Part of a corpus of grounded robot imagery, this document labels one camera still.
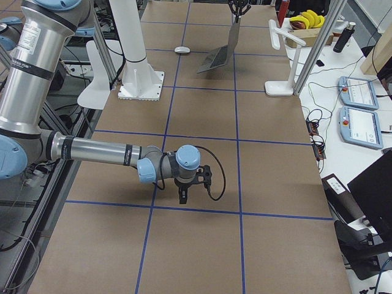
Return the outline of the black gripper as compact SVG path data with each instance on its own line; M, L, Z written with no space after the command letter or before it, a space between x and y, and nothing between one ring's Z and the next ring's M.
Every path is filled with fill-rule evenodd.
M196 184L203 184L205 188L210 188L212 185L212 172L209 165L202 165L196 171L193 179L188 183L183 183L175 179L175 184L179 187L179 204L185 205L187 203L187 188Z
M228 6L234 15L244 15L251 9L251 4L248 0L229 0Z

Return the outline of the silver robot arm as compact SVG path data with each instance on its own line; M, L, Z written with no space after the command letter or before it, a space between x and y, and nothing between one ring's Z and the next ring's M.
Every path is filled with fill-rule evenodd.
M156 146L109 143L42 130L39 116L67 38L94 18L91 1L23 1L25 23L1 97L1 178L9 179L36 162L85 160L130 166L143 183L167 178L187 202L194 184L210 189L212 173L201 165L201 147L184 145L162 152Z

